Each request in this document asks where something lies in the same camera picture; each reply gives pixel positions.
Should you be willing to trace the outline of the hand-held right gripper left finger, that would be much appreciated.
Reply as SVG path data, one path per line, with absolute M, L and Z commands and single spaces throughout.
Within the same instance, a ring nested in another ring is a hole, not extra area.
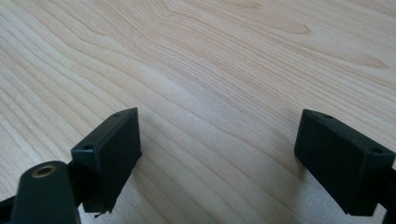
M 138 109 L 109 116 L 71 149 L 70 177 L 77 204 L 87 213 L 113 210 L 142 156 Z

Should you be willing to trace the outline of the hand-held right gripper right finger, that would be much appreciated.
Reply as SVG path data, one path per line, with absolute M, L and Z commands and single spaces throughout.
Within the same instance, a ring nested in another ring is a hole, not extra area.
M 396 217 L 395 152 L 332 116 L 305 109 L 294 154 L 345 213 L 370 217 L 382 205 Z

